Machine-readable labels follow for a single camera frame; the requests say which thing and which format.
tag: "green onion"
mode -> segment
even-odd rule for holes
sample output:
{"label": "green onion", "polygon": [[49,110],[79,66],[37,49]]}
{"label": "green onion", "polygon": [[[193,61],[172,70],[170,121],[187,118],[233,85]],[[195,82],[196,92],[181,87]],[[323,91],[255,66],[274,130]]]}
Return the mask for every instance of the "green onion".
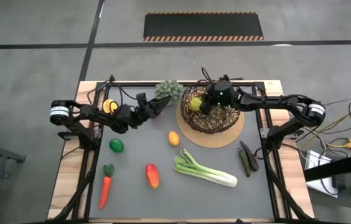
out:
{"label": "green onion", "polygon": [[176,156],[174,160],[174,170],[181,174],[191,175],[227,187],[235,187],[238,183],[235,176],[200,165],[186,149],[181,149],[180,156]]}

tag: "concrete floor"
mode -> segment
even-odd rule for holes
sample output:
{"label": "concrete floor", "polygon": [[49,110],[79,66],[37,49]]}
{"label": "concrete floor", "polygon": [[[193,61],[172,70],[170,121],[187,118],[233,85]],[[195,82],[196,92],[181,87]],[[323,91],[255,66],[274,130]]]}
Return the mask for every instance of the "concrete floor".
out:
{"label": "concrete floor", "polygon": [[[0,44],[87,43],[98,0],[0,0]],[[107,0],[96,42],[142,41],[152,11],[257,11],[266,40],[351,40],[351,0]],[[63,141],[49,123],[50,102],[73,99],[85,49],[0,50],[0,147],[27,154],[9,162],[0,186],[0,223],[46,218]],[[285,94],[328,103],[351,96],[351,45],[95,49],[87,80],[165,80],[224,73],[281,80]],[[347,113],[327,111],[326,123]],[[340,124],[347,128],[350,121]],[[350,137],[351,130],[324,136]],[[307,149],[319,150],[317,142]],[[350,222],[351,210],[314,203],[316,217]]]}

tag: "wooden table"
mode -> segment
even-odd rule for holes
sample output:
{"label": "wooden table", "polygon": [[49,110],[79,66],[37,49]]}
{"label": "wooden table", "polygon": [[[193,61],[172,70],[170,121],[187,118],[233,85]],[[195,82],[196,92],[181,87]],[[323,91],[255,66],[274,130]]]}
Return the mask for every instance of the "wooden table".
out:
{"label": "wooden table", "polygon": [[[268,96],[279,96],[283,95],[281,82],[279,80],[255,80],[255,81],[234,81],[238,82],[264,82],[266,88],[266,94]],[[82,104],[88,104],[87,93],[96,87],[96,81],[80,82],[78,87],[76,101]],[[101,94],[98,105],[102,105],[103,94]],[[94,97],[94,92],[90,94],[90,98]],[[289,114],[286,110],[270,110],[271,119],[273,125],[282,125],[289,120]],[[266,124],[266,118],[264,115],[264,110],[261,110],[261,119],[263,120],[264,127]],[[82,121],[83,125],[88,126],[88,121]],[[284,143],[295,146],[295,142],[291,139],[285,139]],[[66,141],[63,147],[63,154],[71,151],[78,147],[78,140]],[[283,170],[284,180],[286,183],[286,188],[292,197],[295,199],[297,204],[306,212],[309,216],[314,217],[314,212],[312,210],[311,201],[308,194],[308,189],[306,186],[306,181],[304,179],[303,169],[301,167],[299,153],[287,146],[282,146],[279,150],[279,156],[281,160],[281,166]],[[58,168],[57,181],[55,183],[54,192],[52,195],[51,205],[49,209],[49,214],[47,218],[53,218],[59,214],[63,207],[67,204],[69,199],[74,194],[77,188],[77,182],[80,173],[80,166],[82,164],[83,151],[77,149],[75,152],[64,157]],[[82,217],[84,213],[84,204],[86,199],[86,190],[83,193],[79,214]],[[282,197],[279,191],[276,189],[276,198],[279,207],[279,214],[281,217],[285,217],[285,212],[282,203]],[[229,220],[208,220],[208,219],[193,219],[193,220],[164,220],[164,219],[106,219],[106,220],[90,220],[90,222],[234,222],[235,219]],[[246,222],[270,222],[272,220],[265,219],[254,219],[247,220]]]}

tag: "orange and black striped border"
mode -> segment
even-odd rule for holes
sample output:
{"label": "orange and black striped border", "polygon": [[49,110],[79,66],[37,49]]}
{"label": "orange and black striped border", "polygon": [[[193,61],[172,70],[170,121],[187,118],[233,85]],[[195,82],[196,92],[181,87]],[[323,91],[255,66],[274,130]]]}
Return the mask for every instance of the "orange and black striped border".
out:
{"label": "orange and black striped border", "polygon": [[158,14],[257,14],[256,12],[149,12],[147,15]]}
{"label": "orange and black striped border", "polygon": [[264,40],[263,36],[162,36],[162,37],[145,37],[144,41],[258,41]]}

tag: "round wooden board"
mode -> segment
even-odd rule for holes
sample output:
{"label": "round wooden board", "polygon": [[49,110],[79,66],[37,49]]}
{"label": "round wooden board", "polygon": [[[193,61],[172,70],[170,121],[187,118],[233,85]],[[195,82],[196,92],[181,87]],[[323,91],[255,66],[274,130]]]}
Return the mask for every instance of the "round wooden board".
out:
{"label": "round wooden board", "polygon": [[190,127],[190,125],[184,121],[181,115],[180,104],[178,104],[177,106],[176,114],[177,124],[182,134],[184,134],[184,136],[187,137],[187,139],[191,140],[196,145],[209,148],[224,147],[233,142],[240,135],[244,120],[243,113],[241,112],[239,115],[239,119],[228,130],[225,130],[220,133],[205,134],[201,133],[200,131],[193,130]]}

